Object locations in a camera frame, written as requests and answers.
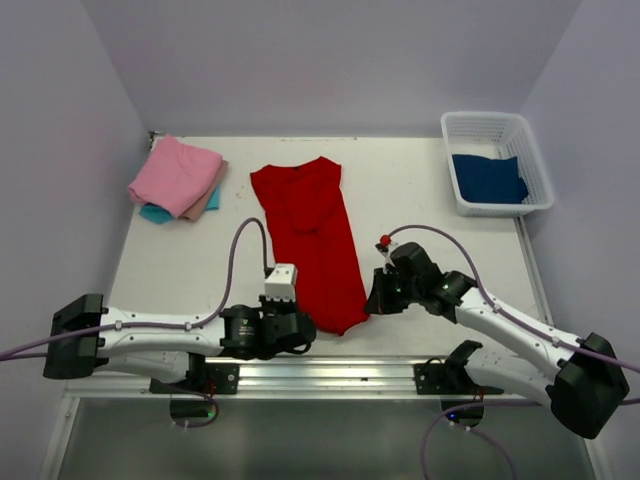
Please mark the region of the red t shirt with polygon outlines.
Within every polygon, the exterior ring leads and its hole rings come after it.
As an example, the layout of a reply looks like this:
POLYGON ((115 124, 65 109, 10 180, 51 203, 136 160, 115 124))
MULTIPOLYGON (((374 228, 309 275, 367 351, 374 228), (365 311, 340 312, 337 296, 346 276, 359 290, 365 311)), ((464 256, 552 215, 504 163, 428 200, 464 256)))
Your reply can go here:
POLYGON ((367 300, 347 210, 341 166, 319 157, 250 174, 275 260, 298 269, 297 301, 316 327, 342 335, 365 322, 367 300))

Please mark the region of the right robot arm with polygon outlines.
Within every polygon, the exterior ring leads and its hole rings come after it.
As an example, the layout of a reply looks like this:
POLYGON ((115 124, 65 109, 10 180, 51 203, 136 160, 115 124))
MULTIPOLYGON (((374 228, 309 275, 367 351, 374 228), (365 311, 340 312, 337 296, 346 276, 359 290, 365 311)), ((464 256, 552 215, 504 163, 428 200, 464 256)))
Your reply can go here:
POLYGON ((564 427, 586 439, 600 434, 629 394, 604 337, 580 338, 500 306, 476 279, 441 271, 415 242, 383 237, 376 248, 384 264, 374 271, 367 313, 399 314, 416 304, 500 346, 465 340, 445 359, 416 366, 418 393, 515 394, 549 408, 564 427))

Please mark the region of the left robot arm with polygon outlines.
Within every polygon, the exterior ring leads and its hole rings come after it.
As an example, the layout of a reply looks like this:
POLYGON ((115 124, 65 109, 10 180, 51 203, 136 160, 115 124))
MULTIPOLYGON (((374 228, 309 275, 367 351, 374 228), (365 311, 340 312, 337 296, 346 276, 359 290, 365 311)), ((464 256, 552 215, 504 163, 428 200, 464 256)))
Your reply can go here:
POLYGON ((140 314, 85 294, 53 315, 43 375, 76 380, 111 371, 210 392, 209 357, 267 361, 306 353, 316 339, 311 316, 293 301, 259 300, 257 307, 225 308, 203 324, 197 315, 140 314))

